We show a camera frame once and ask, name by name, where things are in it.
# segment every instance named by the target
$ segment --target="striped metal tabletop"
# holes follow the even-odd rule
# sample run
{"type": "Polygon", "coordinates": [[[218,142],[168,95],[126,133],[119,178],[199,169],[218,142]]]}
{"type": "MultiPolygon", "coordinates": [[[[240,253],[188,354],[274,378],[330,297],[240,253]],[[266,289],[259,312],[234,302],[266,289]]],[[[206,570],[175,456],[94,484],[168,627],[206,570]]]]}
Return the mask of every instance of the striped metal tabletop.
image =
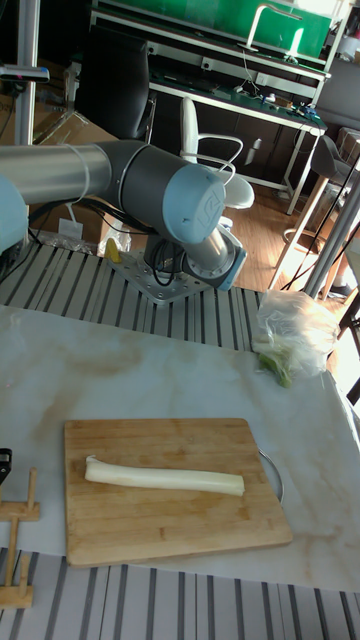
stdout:
{"type": "MultiPolygon", "coordinates": [[[[210,289],[161,307],[106,261],[45,246],[0,286],[0,304],[236,350],[251,348],[260,299],[210,289]]],[[[72,569],[38,553],[29,578],[33,607],[3,611],[0,640],[360,640],[354,593],[140,566],[72,569]]]]}

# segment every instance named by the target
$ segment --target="robotic arm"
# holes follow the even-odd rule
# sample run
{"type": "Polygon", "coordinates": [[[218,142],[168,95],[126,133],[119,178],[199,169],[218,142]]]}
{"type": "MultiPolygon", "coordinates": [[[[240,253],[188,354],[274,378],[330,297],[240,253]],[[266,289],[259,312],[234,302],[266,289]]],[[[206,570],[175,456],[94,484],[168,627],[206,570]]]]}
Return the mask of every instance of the robotic arm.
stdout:
{"type": "MultiPolygon", "coordinates": [[[[131,252],[128,273],[119,266],[146,295],[154,272],[160,287],[163,274],[171,273],[174,284],[188,278],[228,290],[246,258],[241,243],[218,225],[225,197],[222,181],[204,166],[137,140],[2,147],[0,193],[0,254],[24,236],[25,204],[97,195],[153,227],[156,233],[149,235],[141,259],[131,252]],[[147,284],[140,286],[136,270],[147,274],[147,284]]],[[[161,294],[155,298],[165,301],[161,294]]]]}

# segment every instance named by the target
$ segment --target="white marble surface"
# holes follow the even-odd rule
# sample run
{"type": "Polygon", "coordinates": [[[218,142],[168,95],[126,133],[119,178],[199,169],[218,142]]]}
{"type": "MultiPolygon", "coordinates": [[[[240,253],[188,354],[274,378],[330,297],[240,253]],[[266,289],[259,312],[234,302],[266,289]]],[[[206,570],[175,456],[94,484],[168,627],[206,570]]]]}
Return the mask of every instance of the white marble surface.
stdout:
{"type": "MultiPolygon", "coordinates": [[[[65,551],[66,420],[242,417],[281,470],[294,541],[155,565],[360,590],[359,448],[328,374],[287,390],[256,372],[251,353],[1,306],[0,354],[1,446],[14,452],[4,499],[24,499],[38,467],[41,519],[21,524],[20,548],[65,551]]],[[[0,524],[4,546],[8,529],[0,524]]]]}

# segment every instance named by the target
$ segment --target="white chair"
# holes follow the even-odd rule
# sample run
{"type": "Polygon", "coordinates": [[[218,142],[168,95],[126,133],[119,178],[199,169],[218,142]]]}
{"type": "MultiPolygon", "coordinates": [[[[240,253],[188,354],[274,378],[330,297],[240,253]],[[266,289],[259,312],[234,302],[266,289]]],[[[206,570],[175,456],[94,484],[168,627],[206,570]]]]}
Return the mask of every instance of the white chair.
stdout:
{"type": "Polygon", "coordinates": [[[254,202],[254,191],[251,185],[241,176],[235,173],[233,160],[238,157],[242,151],[243,143],[239,138],[233,136],[216,135],[214,133],[200,133],[198,129],[196,109],[190,98],[183,98],[181,102],[181,151],[180,155],[188,162],[196,163],[199,160],[207,160],[220,164],[220,168],[208,167],[212,171],[216,171],[219,178],[224,182],[226,197],[225,206],[234,209],[249,209],[254,202]],[[220,160],[198,153],[199,141],[205,138],[214,138],[215,140],[229,140],[239,145],[236,153],[228,160],[220,160]]]}

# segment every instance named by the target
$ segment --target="wooden cutting board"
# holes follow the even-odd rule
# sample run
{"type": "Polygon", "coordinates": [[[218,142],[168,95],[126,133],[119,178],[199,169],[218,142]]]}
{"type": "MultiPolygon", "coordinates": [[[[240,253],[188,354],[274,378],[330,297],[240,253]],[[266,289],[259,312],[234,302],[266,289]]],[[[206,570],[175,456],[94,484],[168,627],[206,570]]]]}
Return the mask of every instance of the wooden cutting board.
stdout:
{"type": "Polygon", "coordinates": [[[65,425],[67,560],[75,567],[287,544],[290,527],[245,420],[84,420],[65,425]],[[243,497],[85,480],[110,464],[241,474],[243,497]]]}

